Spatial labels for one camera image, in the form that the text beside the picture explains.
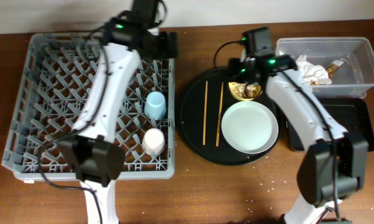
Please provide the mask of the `white tissue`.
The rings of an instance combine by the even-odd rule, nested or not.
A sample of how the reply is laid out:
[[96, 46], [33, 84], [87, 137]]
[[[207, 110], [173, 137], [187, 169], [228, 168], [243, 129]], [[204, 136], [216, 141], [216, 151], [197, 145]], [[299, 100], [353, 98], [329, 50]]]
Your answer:
[[308, 85], [330, 85], [332, 80], [326, 69], [321, 65], [314, 65], [307, 61], [306, 55], [300, 55], [296, 60], [298, 70]]

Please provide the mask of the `grey plate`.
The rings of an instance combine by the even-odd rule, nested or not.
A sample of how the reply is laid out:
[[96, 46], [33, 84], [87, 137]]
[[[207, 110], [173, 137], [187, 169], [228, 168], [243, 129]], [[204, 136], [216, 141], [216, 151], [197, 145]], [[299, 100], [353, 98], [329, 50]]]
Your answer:
[[255, 101], [241, 101], [230, 106], [222, 117], [221, 130], [232, 148], [246, 154], [270, 149], [279, 134], [273, 112]]

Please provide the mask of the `blue plastic cup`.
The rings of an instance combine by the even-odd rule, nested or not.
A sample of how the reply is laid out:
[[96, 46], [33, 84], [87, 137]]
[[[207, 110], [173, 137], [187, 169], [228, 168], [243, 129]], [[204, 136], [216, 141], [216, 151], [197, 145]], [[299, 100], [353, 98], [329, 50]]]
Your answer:
[[166, 115], [166, 98], [159, 91], [152, 91], [146, 98], [144, 113], [149, 119], [160, 120]]

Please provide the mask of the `gold snack wrapper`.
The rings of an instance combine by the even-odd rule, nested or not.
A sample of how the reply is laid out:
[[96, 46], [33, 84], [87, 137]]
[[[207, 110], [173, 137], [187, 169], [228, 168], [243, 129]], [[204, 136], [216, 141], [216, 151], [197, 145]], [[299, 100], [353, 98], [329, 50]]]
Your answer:
[[325, 69], [325, 72], [319, 74], [315, 72], [316, 80], [311, 81], [311, 85], [330, 85], [332, 83], [332, 77], [335, 72], [344, 64], [341, 60], [334, 60], [331, 64]]

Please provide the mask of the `pink plastic cup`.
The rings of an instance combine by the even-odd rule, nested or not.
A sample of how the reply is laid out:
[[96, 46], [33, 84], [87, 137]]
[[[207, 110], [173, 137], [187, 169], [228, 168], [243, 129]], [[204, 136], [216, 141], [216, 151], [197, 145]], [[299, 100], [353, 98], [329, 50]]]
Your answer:
[[146, 154], [158, 156], [165, 146], [164, 134], [160, 129], [151, 128], [148, 129], [143, 137], [142, 147]]

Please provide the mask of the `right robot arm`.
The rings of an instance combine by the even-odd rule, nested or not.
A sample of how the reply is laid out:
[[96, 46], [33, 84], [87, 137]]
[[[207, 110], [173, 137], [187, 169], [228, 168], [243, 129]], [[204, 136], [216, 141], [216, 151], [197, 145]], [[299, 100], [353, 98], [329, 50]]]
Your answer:
[[365, 184], [368, 142], [339, 124], [306, 85], [288, 55], [231, 58], [231, 80], [259, 84], [283, 111], [306, 152], [297, 173], [300, 194], [281, 223], [320, 223]]

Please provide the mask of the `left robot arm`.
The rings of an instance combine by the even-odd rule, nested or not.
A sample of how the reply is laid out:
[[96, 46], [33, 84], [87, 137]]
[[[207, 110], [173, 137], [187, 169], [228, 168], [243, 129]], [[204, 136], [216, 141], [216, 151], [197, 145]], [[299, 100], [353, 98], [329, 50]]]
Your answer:
[[85, 193], [89, 223], [119, 222], [115, 183], [125, 153], [114, 141], [129, 81], [142, 60], [175, 58], [178, 53], [177, 34], [151, 25], [114, 17], [103, 26], [92, 89], [71, 132], [57, 143]]

